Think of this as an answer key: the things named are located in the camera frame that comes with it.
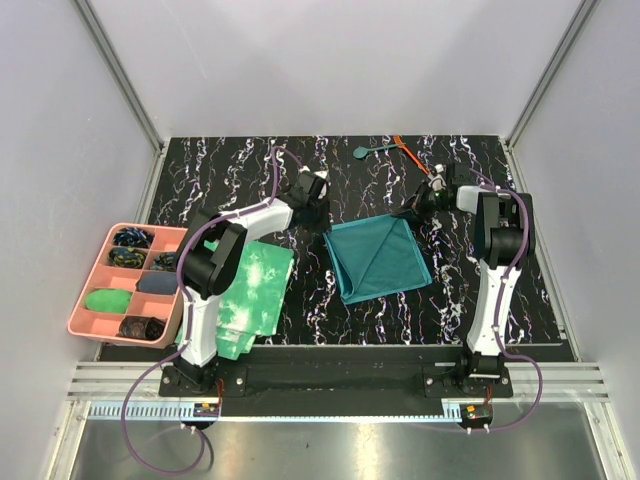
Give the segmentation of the teal satin napkin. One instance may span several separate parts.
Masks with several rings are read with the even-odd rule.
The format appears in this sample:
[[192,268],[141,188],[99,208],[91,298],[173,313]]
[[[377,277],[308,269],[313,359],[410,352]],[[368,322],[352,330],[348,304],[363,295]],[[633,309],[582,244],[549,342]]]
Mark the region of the teal satin napkin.
[[337,224],[324,234],[344,304],[420,289],[432,283],[406,220],[392,215]]

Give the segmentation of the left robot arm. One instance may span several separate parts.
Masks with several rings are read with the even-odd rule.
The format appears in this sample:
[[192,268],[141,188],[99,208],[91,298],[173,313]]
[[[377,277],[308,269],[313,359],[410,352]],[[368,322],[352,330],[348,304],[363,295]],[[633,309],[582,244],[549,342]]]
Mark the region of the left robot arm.
[[233,211],[196,215],[176,259],[184,302],[178,352],[188,364],[180,381],[190,393],[203,396],[215,386],[216,372],[207,364],[217,354],[220,301],[236,277],[245,245],[296,228],[328,231],[329,190],[328,172],[304,168],[273,198]]

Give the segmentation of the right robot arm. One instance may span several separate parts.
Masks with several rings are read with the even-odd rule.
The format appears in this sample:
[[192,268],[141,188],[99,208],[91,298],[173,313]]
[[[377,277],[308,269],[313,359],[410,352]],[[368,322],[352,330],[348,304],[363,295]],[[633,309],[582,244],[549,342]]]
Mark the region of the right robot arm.
[[457,390],[472,397],[504,368],[511,297],[535,252],[533,202],[527,193],[502,188],[484,174],[452,163],[438,165],[393,215],[425,223],[440,211],[475,216],[473,253],[480,267],[480,286],[472,326],[453,374]]

